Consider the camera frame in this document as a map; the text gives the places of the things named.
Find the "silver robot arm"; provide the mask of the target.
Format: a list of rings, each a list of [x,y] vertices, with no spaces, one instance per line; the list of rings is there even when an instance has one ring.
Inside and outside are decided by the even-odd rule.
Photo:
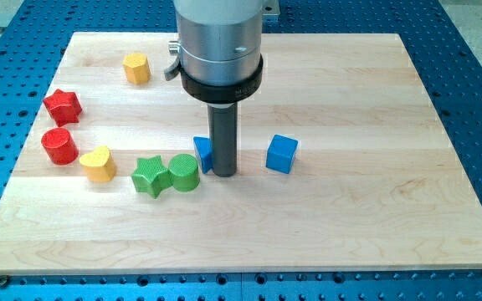
[[[175,57],[165,80],[178,75],[195,99],[225,109],[259,88],[260,51],[266,18],[279,16],[277,0],[174,0],[178,38],[168,43]]]

